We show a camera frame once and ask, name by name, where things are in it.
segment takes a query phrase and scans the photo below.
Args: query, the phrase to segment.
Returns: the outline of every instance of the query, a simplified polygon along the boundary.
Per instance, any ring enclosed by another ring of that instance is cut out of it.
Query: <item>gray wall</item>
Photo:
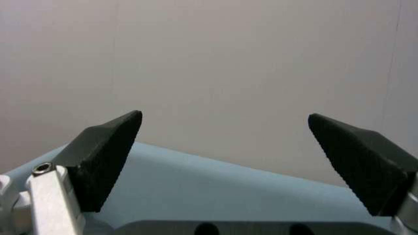
[[[416,0],[0,4],[0,171],[132,109],[138,141],[337,185],[310,113],[418,155]]]

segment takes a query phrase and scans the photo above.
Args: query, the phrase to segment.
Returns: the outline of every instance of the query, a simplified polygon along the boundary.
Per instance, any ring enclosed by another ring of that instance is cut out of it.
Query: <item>blue tabletop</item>
[[[33,166],[63,147],[8,173],[24,190]],[[134,143],[100,213],[114,228],[136,220],[358,221],[388,228],[349,188],[327,185]]]

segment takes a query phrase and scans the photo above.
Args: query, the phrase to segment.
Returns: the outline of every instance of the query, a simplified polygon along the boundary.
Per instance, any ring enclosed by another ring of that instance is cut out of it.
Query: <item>textured rubber pad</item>
[[[309,128],[334,169],[371,215],[396,213],[416,172],[412,155],[375,131],[312,114]]]
[[[66,166],[83,212],[99,212],[111,192],[142,122],[132,111],[80,133],[53,162]]]

